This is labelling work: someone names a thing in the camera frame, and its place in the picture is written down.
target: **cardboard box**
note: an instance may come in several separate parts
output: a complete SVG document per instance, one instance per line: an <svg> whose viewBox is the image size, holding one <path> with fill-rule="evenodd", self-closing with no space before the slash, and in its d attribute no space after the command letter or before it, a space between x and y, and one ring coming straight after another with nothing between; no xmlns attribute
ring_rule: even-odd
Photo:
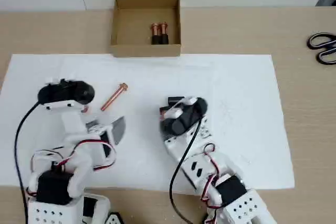
<svg viewBox="0 0 336 224"><path fill-rule="evenodd" d="M169 45L152 45L152 23L167 22ZM111 51L116 57L181 53L180 0L115 0Z"/></svg>

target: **copper bolt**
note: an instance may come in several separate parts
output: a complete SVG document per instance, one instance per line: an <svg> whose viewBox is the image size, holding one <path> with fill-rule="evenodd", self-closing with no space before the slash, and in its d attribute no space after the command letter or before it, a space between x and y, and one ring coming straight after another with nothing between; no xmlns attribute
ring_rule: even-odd
<svg viewBox="0 0 336 224"><path fill-rule="evenodd" d="M112 102L115 101L115 99L124 91L128 89L128 86L126 83L120 84L119 88L116 90L116 92L106 101L106 103L100 108L101 111L104 111L108 108L108 106L111 105Z"/></svg>
<svg viewBox="0 0 336 224"><path fill-rule="evenodd" d="M157 23L153 23L151 25L151 29L152 29L152 36L159 35L159 25Z"/></svg>
<svg viewBox="0 0 336 224"><path fill-rule="evenodd" d="M167 27L168 27L168 24L166 22L163 22L160 24L161 26L161 33L162 34L167 34Z"/></svg>

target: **table surface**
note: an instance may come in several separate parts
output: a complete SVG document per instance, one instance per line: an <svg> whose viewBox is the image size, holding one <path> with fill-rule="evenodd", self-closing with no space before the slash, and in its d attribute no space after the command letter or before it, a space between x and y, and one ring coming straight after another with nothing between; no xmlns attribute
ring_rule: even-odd
<svg viewBox="0 0 336 224"><path fill-rule="evenodd" d="M261 191L278 223L334 223L336 190L336 67L318 64L309 35L336 33L334 7L185 8L182 53L272 54L296 187ZM11 54L109 52L111 12L0 13L0 80ZM167 193L104 189L125 223L182 223ZM177 195L181 210L199 223L204 207ZM0 187L1 223L24 223L20 192Z"/></svg>

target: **red wire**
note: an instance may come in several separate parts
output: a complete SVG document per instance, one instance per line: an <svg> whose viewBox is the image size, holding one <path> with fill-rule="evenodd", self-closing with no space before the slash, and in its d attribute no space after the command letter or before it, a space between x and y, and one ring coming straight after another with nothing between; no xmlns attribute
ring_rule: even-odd
<svg viewBox="0 0 336 224"><path fill-rule="evenodd" d="M214 218L212 218L211 220L208 220L206 221L205 223L216 223L216 216L217 216L217 209L219 208L222 208L223 206L211 206L209 205L209 198L205 198L206 194L207 194L207 191L208 191L208 188L210 186L210 184L216 180L219 179L219 167L217 165L217 163L213 160L213 158L209 155L209 152L206 150L206 148L208 146L212 146L212 150L210 152L214 152L216 150L216 146L215 144L213 143L208 143L204 146L203 148L203 153L204 155L206 155L209 159L210 159L210 162L214 165L215 169L216 169L216 174L212 174L209 176L209 179L208 181L206 182L205 186L204 186L204 189L203 189L203 192L202 192L202 196L201 196L201 201L204 202L206 204L206 207L207 208L210 208L210 209L214 209L215 210L215 214L214 214Z"/></svg>
<svg viewBox="0 0 336 224"><path fill-rule="evenodd" d="M215 166L215 169L216 169L216 172L217 172L217 176L219 176L219 168L218 168L218 165L216 164L216 162L212 159L212 157L209 155L209 153L205 150L209 145L212 145L213 146L213 149L211 152L214 152L216 150L216 146L215 144L213 143L209 143L209 144L206 144L203 148L203 153L204 155L206 155L209 159L210 159L210 162Z"/></svg>
<svg viewBox="0 0 336 224"><path fill-rule="evenodd" d="M114 149L114 147L113 147L111 144L106 143L105 141L102 141L102 140L82 140L82 141L78 142L78 143L74 146L73 150L72 150L71 153L70 153L70 156L67 157L66 159L62 160L61 162L59 162L58 165L56 166L56 168L59 168L60 166L65 165L65 164L72 158L72 156L74 155L74 153L75 153L75 151L76 151L76 148L77 148L79 145L84 144L84 143L101 143L101 144L106 144L106 145L108 145L114 152L116 152L116 150ZM96 171L96 170L101 170L101 169L108 168L108 167L112 166L115 162L116 162L116 161L114 160L114 161L112 162L112 164L109 164L109 165L103 165L103 166L98 166L98 167L94 167L93 170Z"/></svg>
<svg viewBox="0 0 336 224"><path fill-rule="evenodd" d="M216 223L217 210L215 210L214 217L211 220L205 221L205 223Z"/></svg>

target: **scissors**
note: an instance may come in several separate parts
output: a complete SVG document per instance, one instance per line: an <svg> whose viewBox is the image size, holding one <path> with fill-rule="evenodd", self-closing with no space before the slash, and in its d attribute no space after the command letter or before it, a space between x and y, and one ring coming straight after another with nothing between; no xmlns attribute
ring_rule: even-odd
<svg viewBox="0 0 336 224"><path fill-rule="evenodd" d="M320 44L314 44L313 41L316 38L326 38L328 39L327 42L323 42ZM321 51L316 55L316 60L324 65L336 65L336 59L335 60L326 60L324 57L326 55L333 54L334 52L336 53L336 35L330 34L330 33L318 33L312 35L308 40L307 40L307 46L312 49L325 49L324 51Z"/></svg>

